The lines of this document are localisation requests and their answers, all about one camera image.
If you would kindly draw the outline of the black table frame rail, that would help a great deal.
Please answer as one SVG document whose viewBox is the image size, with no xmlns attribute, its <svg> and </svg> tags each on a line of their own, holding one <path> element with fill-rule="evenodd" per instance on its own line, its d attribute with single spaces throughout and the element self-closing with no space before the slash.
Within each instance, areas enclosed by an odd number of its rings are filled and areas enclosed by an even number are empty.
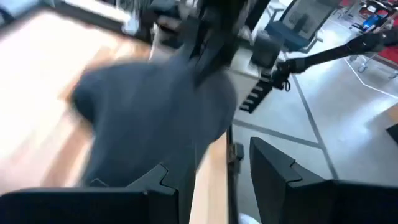
<svg viewBox="0 0 398 224">
<path fill-rule="evenodd" d="M 152 27 L 141 24 L 138 12 L 120 9 L 119 2 L 116 0 L 113 5 L 99 0 L 53 0 L 53 7 L 83 22 L 151 44 Z"/>
</svg>

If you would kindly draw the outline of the black table edge post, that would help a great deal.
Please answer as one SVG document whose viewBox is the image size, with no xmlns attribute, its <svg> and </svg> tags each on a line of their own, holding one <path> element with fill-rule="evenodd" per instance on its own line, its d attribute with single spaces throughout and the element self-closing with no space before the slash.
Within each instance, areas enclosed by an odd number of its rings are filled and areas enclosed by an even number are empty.
<svg viewBox="0 0 398 224">
<path fill-rule="evenodd" d="M 227 175 L 228 175 L 228 220 L 229 224 L 239 224 L 238 179 L 241 161 L 244 159 L 243 145 L 233 140 L 233 127 L 227 130 Z"/>
</svg>

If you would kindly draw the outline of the blue office chair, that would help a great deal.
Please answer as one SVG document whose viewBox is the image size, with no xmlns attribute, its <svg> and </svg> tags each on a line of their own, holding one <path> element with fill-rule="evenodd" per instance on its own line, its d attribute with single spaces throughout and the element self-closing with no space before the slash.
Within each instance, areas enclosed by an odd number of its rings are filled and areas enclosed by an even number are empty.
<svg viewBox="0 0 398 224">
<path fill-rule="evenodd" d="M 271 18 L 265 31 L 283 41 L 289 52 L 309 52 L 311 42 L 341 0 L 293 0 L 280 19 Z"/>
</svg>

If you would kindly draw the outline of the white cabinet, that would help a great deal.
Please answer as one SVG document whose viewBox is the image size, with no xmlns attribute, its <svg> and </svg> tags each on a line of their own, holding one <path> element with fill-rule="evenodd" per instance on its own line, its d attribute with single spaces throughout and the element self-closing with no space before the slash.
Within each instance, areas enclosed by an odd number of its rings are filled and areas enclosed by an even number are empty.
<svg viewBox="0 0 398 224">
<path fill-rule="evenodd" d="M 271 76 L 272 72 L 276 69 L 276 62 L 278 61 L 278 59 L 275 61 L 275 64 L 271 69 L 265 69 L 262 67 L 258 67 L 257 65 L 254 65 L 251 62 L 251 57 L 252 57 L 252 49 L 250 49 L 247 45 L 241 46 L 234 55 L 230 66 L 227 68 L 227 74 L 230 80 L 232 81 L 234 90 L 236 92 L 237 102 L 239 100 L 238 91 L 236 89 L 238 78 L 242 77 L 248 77 L 254 79 L 267 78 L 271 81 L 272 84 Z"/>
</svg>

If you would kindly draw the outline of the dark grey box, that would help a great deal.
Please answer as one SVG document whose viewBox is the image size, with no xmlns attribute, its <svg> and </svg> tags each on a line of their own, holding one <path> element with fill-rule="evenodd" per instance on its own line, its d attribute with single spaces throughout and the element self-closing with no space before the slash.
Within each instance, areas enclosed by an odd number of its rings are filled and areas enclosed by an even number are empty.
<svg viewBox="0 0 398 224">
<path fill-rule="evenodd" d="M 271 69 L 279 56 L 283 40 L 269 35 L 265 30 L 254 39 L 251 62 L 258 67 Z"/>
</svg>

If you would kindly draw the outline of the black slotted bracket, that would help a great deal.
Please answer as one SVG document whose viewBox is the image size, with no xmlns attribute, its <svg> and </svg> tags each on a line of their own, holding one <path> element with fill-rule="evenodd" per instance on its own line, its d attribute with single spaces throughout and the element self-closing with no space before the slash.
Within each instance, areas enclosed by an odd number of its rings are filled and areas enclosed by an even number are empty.
<svg viewBox="0 0 398 224">
<path fill-rule="evenodd" d="M 238 109 L 252 114 L 264 98 L 271 92 L 271 81 L 267 78 L 238 78 Z"/>
</svg>

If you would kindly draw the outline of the red mat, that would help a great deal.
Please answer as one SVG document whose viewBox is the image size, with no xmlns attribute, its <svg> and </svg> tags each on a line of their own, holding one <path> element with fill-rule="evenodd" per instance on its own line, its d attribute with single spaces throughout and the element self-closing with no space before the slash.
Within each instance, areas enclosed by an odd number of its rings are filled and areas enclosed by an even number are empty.
<svg viewBox="0 0 398 224">
<path fill-rule="evenodd" d="M 390 30 L 392 28 L 398 28 L 398 12 L 389 17 L 382 26 L 375 30 L 375 32 Z M 373 57 L 373 60 L 398 69 L 398 47 L 387 47 L 383 49 Z"/>
</svg>

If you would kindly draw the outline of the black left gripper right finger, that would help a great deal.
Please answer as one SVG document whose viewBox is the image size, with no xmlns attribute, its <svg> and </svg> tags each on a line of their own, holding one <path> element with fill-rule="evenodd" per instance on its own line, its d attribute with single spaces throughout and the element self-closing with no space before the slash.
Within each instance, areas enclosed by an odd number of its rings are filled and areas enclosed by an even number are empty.
<svg viewBox="0 0 398 224">
<path fill-rule="evenodd" d="M 262 224 L 398 224 L 398 187 L 326 180 L 259 137 L 250 166 Z"/>
</svg>

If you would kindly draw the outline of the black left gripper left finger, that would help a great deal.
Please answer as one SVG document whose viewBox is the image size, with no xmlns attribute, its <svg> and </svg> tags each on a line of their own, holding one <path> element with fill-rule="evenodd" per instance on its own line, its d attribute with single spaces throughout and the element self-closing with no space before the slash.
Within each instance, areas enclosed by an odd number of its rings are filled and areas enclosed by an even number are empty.
<svg viewBox="0 0 398 224">
<path fill-rule="evenodd" d="M 162 165 L 127 187 L 34 188 L 0 196 L 0 224 L 179 224 Z"/>
</svg>

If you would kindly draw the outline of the dark blue knit sweater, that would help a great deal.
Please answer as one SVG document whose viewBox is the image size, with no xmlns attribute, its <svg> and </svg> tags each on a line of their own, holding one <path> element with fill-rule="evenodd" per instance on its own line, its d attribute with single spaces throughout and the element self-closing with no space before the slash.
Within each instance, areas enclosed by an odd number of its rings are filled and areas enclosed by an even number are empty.
<svg viewBox="0 0 398 224">
<path fill-rule="evenodd" d="M 189 224 L 197 168 L 236 109 L 224 70 L 199 86 L 194 71 L 193 59 L 176 54 L 163 62 L 107 65 L 80 77 L 71 100 L 94 134 L 81 177 L 85 187 L 127 187 L 162 165 L 162 185 L 177 191 L 179 224 Z"/>
</svg>

